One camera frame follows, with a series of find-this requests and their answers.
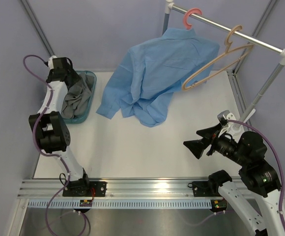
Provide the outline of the grey shirt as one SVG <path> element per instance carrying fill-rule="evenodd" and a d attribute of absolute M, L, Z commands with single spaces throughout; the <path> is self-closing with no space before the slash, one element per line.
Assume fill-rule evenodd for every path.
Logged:
<path fill-rule="evenodd" d="M 72 85 L 64 98 L 61 115 L 64 119 L 80 118 L 86 114 L 96 82 L 94 75 L 79 74 L 81 80 Z"/>

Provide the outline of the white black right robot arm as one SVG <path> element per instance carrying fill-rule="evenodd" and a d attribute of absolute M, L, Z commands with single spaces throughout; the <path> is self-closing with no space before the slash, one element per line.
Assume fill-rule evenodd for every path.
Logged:
<path fill-rule="evenodd" d="M 221 196 L 231 205 L 253 236 L 285 236 L 285 211 L 283 199 L 285 181 L 279 157 L 269 140 L 257 129 L 246 124 L 249 131 L 242 133 L 238 142 L 231 134 L 222 133 L 224 123 L 198 130 L 199 140 L 184 141 L 184 146 L 200 159 L 205 149 L 207 155 L 217 152 L 241 166 L 239 176 L 252 193 L 260 212 L 257 212 L 242 196 L 233 179 L 225 170 L 208 176 L 199 186 L 191 182 L 189 187 L 207 188 L 214 196 Z"/>

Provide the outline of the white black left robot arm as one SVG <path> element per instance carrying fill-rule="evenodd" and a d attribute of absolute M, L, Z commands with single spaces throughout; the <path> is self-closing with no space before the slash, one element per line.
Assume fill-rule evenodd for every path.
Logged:
<path fill-rule="evenodd" d="M 48 78 L 42 80 L 46 96 L 37 114 L 28 118 L 33 142 L 41 155 L 52 157 L 61 167 L 64 196 L 93 196 L 89 178 L 69 147 L 70 132 L 61 116 L 68 87 L 78 74 L 69 58 L 51 56 L 45 64 L 50 70 Z"/>

